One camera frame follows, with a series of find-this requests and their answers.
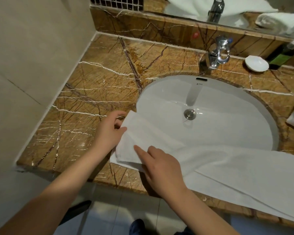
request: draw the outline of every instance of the hand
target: hand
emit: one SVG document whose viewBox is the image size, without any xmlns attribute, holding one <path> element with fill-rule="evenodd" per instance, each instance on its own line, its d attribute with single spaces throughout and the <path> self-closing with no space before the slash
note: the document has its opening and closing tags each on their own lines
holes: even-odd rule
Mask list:
<svg viewBox="0 0 294 235">
<path fill-rule="evenodd" d="M 109 113 L 96 129 L 93 147 L 100 149 L 104 155 L 107 155 L 120 142 L 127 130 L 126 127 L 121 127 L 122 121 L 117 119 L 121 115 L 126 115 L 126 112 L 115 110 Z"/>
<path fill-rule="evenodd" d="M 143 163 L 148 183 L 165 201 L 178 198 L 188 190 L 180 164 L 172 155 L 154 146 L 150 146 L 145 152 L 135 145 L 134 150 Z"/>
</svg>

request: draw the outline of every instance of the forearm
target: forearm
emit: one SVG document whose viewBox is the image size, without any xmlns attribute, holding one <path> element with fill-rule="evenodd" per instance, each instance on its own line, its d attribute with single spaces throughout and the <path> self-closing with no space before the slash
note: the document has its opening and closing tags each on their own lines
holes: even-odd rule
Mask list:
<svg viewBox="0 0 294 235">
<path fill-rule="evenodd" d="M 196 235 L 239 235 L 189 189 L 167 203 Z"/>
<path fill-rule="evenodd" d="M 12 217 L 0 234 L 53 234 L 105 153 L 96 148 L 88 151 Z"/>
</svg>

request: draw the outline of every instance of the faucet handle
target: faucet handle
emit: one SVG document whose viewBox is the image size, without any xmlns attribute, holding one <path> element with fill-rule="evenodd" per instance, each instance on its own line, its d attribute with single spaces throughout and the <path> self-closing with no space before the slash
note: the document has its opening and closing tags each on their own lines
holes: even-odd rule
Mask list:
<svg viewBox="0 0 294 235">
<path fill-rule="evenodd" d="M 216 44 L 217 44 L 217 49 L 216 49 L 216 55 L 217 55 L 217 61 L 220 64 L 225 64 L 229 61 L 230 59 L 230 44 L 232 43 L 232 39 L 228 39 L 224 36 L 218 36 L 216 37 Z M 227 56 L 225 59 L 221 57 L 222 51 L 225 50 L 227 53 Z"/>
</svg>

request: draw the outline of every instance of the right hand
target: right hand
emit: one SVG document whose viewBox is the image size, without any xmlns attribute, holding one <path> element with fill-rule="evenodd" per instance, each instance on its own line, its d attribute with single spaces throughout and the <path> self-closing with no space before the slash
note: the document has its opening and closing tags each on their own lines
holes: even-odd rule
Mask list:
<svg viewBox="0 0 294 235">
<path fill-rule="evenodd" d="M 135 145 L 134 150 L 143 163 L 148 183 L 164 200 L 168 202 L 188 190 L 180 164 L 172 155 L 154 146 L 145 152 Z"/>
</svg>

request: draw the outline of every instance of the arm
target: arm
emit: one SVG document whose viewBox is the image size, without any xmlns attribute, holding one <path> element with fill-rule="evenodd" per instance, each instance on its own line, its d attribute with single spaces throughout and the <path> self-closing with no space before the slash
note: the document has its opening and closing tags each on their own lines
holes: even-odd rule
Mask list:
<svg viewBox="0 0 294 235">
<path fill-rule="evenodd" d="M 1 227 L 0 235 L 53 234 L 95 167 L 119 143 L 126 127 L 115 129 L 115 126 L 121 126 L 117 117 L 124 114 L 110 113 L 98 125 L 94 143 L 86 154 Z"/>
<path fill-rule="evenodd" d="M 143 163 L 151 187 L 196 235 L 238 235 L 226 221 L 204 204 L 183 181 L 179 162 L 161 149 L 134 149 Z"/>
</svg>

